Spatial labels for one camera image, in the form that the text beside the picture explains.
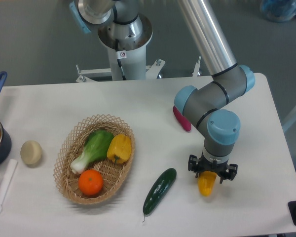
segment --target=pepper stem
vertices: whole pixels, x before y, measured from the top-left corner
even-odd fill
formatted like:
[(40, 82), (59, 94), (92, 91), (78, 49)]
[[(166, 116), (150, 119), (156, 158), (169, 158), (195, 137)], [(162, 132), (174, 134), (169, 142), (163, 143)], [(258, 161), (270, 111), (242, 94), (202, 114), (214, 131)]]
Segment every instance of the pepper stem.
[(119, 159), (119, 157), (117, 155), (114, 155), (114, 158), (115, 158), (114, 163), (116, 164), (117, 163), (117, 160)]

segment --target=blue joint cap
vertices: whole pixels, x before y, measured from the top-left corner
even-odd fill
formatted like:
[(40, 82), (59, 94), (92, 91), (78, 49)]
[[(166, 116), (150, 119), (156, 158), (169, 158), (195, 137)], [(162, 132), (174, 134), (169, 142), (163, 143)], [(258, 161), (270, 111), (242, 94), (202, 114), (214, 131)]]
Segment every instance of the blue joint cap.
[(177, 107), (177, 109), (180, 111), (181, 115), (183, 115), (183, 109), (184, 106), (189, 98), (189, 96), (192, 94), (193, 91), (197, 90), (196, 87), (192, 85), (188, 85), (186, 87), (183, 87), (174, 98), (174, 105)]
[(250, 70), (250, 68), (248, 66), (239, 65), (239, 67), (245, 72), (246, 77), (247, 77), (247, 88), (246, 88), (246, 91), (245, 91), (245, 93), (247, 93), (255, 85), (256, 77), (255, 77), (254, 73)]
[(221, 145), (234, 144), (240, 131), (240, 119), (231, 111), (216, 110), (207, 121), (207, 129), (211, 138)]

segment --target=green cucumber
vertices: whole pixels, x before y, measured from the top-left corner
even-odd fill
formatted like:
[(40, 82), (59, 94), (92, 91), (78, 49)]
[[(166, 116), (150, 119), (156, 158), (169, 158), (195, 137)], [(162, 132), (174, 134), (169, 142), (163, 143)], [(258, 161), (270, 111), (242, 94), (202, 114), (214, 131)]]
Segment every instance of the green cucumber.
[(169, 168), (164, 171), (150, 189), (143, 207), (143, 213), (150, 215), (158, 206), (162, 198), (171, 188), (177, 176), (177, 171), (174, 168)]

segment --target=woven basket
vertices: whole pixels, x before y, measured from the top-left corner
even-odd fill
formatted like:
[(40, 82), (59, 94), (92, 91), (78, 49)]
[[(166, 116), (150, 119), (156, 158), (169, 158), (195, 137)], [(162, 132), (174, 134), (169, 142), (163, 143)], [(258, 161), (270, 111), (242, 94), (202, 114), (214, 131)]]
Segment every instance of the woven basket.
[[(78, 188), (79, 174), (74, 174), (70, 169), (71, 162), (76, 159), (83, 150), (84, 142), (89, 134), (98, 129), (105, 129), (114, 136), (123, 133), (131, 139), (132, 154), (127, 162), (115, 164), (109, 159), (93, 162), (87, 169), (99, 171), (103, 177), (102, 190), (95, 196), (85, 196)], [(112, 197), (124, 182), (131, 167), (135, 150), (135, 138), (133, 131), (127, 123), (120, 118), (111, 115), (97, 115), (84, 119), (68, 135), (56, 160), (54, 178), (56, 187), (64, 197), (79, 204), (95, 204)]]

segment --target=yellow bell pepper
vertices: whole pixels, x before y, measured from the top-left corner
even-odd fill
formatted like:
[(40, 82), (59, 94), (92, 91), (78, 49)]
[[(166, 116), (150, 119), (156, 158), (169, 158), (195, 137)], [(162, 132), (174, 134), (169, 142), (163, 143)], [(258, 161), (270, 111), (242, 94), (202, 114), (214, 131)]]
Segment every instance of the yellow bell pepper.
[(205, 171), (198, 176), (198, 189), (203, 196), (207, 197), (212, 193), (216, 177), (217, 174), (210, 171)]
[(124, 134), (116, 135), (111, 141), (108, 149), (108, 159), (114, 163), (122, 164), (126, 162), (132, 154), (131, 140)]

